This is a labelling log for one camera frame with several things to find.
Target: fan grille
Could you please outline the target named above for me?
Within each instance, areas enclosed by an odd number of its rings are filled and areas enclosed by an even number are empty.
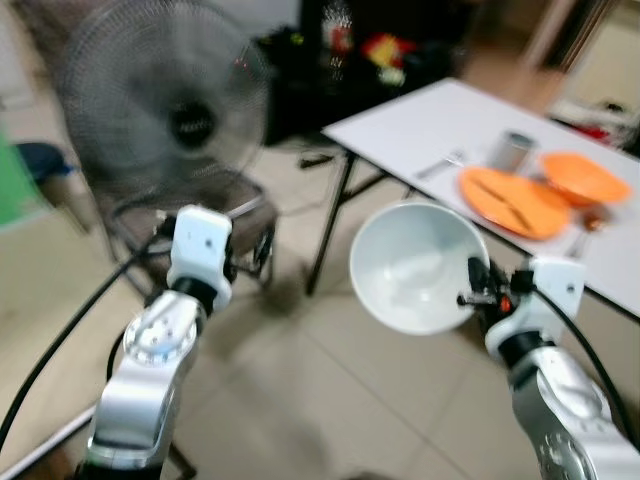
[[[211,3],[124,0],[74,36],[58,89],[89,183],[122,195],[244,168],[268,85],[260,52]]]

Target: metal cup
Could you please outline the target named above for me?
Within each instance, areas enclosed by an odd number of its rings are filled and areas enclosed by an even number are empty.
[[[522,169],[535,141],[517,132],[505,132],[495,150],[489,166],[503,172],[515,173]]]

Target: black cable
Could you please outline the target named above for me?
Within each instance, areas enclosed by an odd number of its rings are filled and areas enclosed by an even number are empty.
[[[609,394],[609,397],[611,398],[613,406],[614,406],[615,410],[618,413],[618,417],[620,418],[620,422],[622,423],[622,428],[624,429],[624,431],[625,431],[625,433],[627,435],[627,438],[629,439],[631,444],[636,447],[636,449],[640,450],[640,444],[638,444],[638,440],[635,437],[635,432],[633,430],[633,425],[631,423],[631,420],[629,419],[629,414],[627,412],[627,409],[624,406],[624,402],[622,401],[622,397],[618,393],[618,390],[616,389],[615,385],[613,384],[613,381],[611,380],[611,377],[609,377],[609,374],[607,373],[607,370],[605,369],[604,365],[600,361],[600,358],[598,357],[598,354],[595,352],[595,350],[593,349],[593,347],[591,346],[589,341],[582,334],[582,332],[576,326],[576,324],[573,323],[573,321],[569,318],[569,316],[566,313],[564,313],[562,311],[562,309],[560,307],[558,307],[547,296],[547,294],[545,294],[540,289],[538,289],[538,287],[536,285],[533,285],[533,291],[536,294],[538,294],[538,296],[542,300],[544,300],[544,302],[551,308],[551,310],[553,310],[556,313],[556,315],[558,315],[558,317],[560,317],[560,319],[564,322],[564,324],[567,326],[567,328],[576,337],[576,340],[578,340],[578,342],[580,343],[580,345],[582,346],[582,348],[586,352],[587,356],[589,357],[589,360],[591,360],[591,363],[593,363],[593,366],[595,367],[596,372],[598,372],[598,375],[600,376],[600,379],[602,380],[602,383],[604,384],[605,390]]]
[[[127,328],[123,328],[122,332],[120,332],[120,334],[118,335],[118,337],[116,338],[116,341],[113,342],[113,345],[111,346],[111,351],[109,352],[109,359],[107,360],[107,382],[109,382],[109,380],[111,380],[111,377],[113,376],[113,364],[116,361],[116,355],[118,354],[118,348],[120,347],[120,344],[122,343],[122,340],[124,339],[124,333],[127,331]]]
[[[31,389],[36,379],[38,378],[38,375],[40,375],[42,370],[44,370],[44,367],[47,365],[47,363],[49,363],[49,360],[51,360],[51,358],[56,353],[58,348],[60,348],[60,346],[71,334],[73,329],[76,328],[76,326],[80,323],[82,318],[87,314],[87,312],[91,309],[91,307],[93,307],[93,305],[100,299],[100,297],[102,297],[102,295],[104,295],[104,293],[109,289],[109,287],[111,287],[111,285],[124,272],[126,272],[127,269],[129,269],[129,267],[131,267],[131,265],[137,262],[140,259],[140,257],[142,257],[146,253],[147,249],[151,246],[153,242],[155,242],[158,236],[164,233],[163,230],[164,230],[163,228],[159,229],[158,233],[151,236],[151,238],[149,238],[149,240],[147,240],[138,250],[133,252],[129,257],[129,259],[123,264],[121,264],[111,274],[111,276],[107,280],[105,280],[102,283],[102,285],[100,285],[100,287],[87,299],[84,305],[80,307],[80,309],[76,312],[76,314],[69,321],[69,323],[67,323],[64,329],[58,334],[58,336],[53,341],[53,343],[49,345],[49,348],[47,348],[47,351],[42,355],[42,357],[40,357],[40,360],[38,360],[38,363],[36,364],[35,367],[33,367],[33,369],[31,370],[31,373],[29,373],[29,376],[26,378],[26,380],[23,382],[22,386],[18,390],[18,393],[14,397],[13,402],[11,402],[11,406],[7,411],[7,415],[4,417],[4,420],[2,421],[2,426],[0,426],[0,451],[2,451],[4,442],[6,441],[7,436],[9,435],[9,429],[11,428],[13,421],[18,415],[18,410],[20,410],[20,406],[22,405],[22,402],[24,402],[24,399],[26,398],[27,393],[29,393],[29,390]]]

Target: green object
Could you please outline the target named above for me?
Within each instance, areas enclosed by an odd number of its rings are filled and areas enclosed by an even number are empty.
[[[0,132],[0,228],[40,213],[45,203],[18,151]]]

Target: orange plate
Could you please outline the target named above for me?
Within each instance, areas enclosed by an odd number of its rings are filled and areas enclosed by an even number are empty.
[[[463,170],[458,180],[464,199],[476,212],[523,237],[546,240],[560,233],[569,223],[569,205],[551,187],[477,167]]]
[[[629,185],[577,153],[544,155],[542,165],[549,183],[573,205],[617,203],[631,195]]]

